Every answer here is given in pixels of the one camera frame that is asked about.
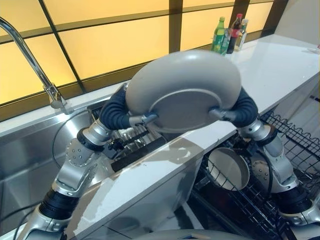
dish rack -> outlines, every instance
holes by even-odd
[[[297,128],[272,111],[261,116],[260,120],[278,129],[284,153],[291,161],[300,185],[307,190],[309,197],[314,199],[320,190],[320,140],[312,138],[310,133]],[[243,139],[236,133],[217,148],[235,149],[241,141]],[[216,168],[208,167],[210,153],[203,158],[191,196],[198,201],[200,199],[207,212],[218,218],[220,223],[233,233],[244,236],[248,234],[261,240],[281,240],[281,235],[295,239],[290,237],[292,232],[289,225],[279,216],[276,205],[272,200],[266,199],[266,191],[253,175],[249,158],[243,156],[250,169],[250,179],[246,187],[241,190],[236,189],[236,186],[226,178],[225,183],[232,184],[234,189],[225,190],[223,184],[221,186],[215,184],[215,179],[210,174]]]

backlit panel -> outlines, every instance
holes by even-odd
[[[273,2],[250,4],[245,18],[249,20],[246,30],[248,33],[262,30],[266,24]]]
[[[169,0],[45,0],[54,24],[169,9]]]
[[[59,35],[84,79],[168,54],[169,17],[87,27]]]
[[[49,27],[38,0],[0,0],[0,16],[19,32]],[[7,35],[0,28],[0,36]]]
[[[219,18],[225,17],[224,27],[229,26],[233,7],[193,11],[182,14],[180,50],[188,50],[212,43]]]
[[[183,7],[195,7],[210,4],[234,3],[235,0],[183,0]]]
[[[56,86],[76,81],[53,34],[25,40]],[[43,84],[14,42],[0,44],[0,104],[43,91]]]

black flexible hose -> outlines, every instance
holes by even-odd
[[[127,113],[126,91],[121,87],[103,106],[99,119],[110,130],[127,129],[131,127]]]
[[[235,115],[235,120],[232,120],[231,123],[237,128],[243,128],[252,124],[258,117],[258,107],[243,87],[230,111]]]

faucet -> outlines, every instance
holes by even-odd
[[[43,89],[49,95],[51,107],[54,109],[61,109],[62,112],[66,113],[66,100],[62,97],[57,87],[48,79],[19,32],[2,17],[0,17],[0,27],[12,37],[13,41],[19,47],[24,57],[43,83]]]

wall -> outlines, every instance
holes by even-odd
[[[275,34],[320,44],[319,0],[289,0]]]
[[[276,3],[287,1],[0,0],[0,16],[69,99],[128,80],[168,53],[209,46],[220,16],[227,27],[246,13],[248,32],[261,32]],[[37,75],[0,29],[0,121],[48,104]]]

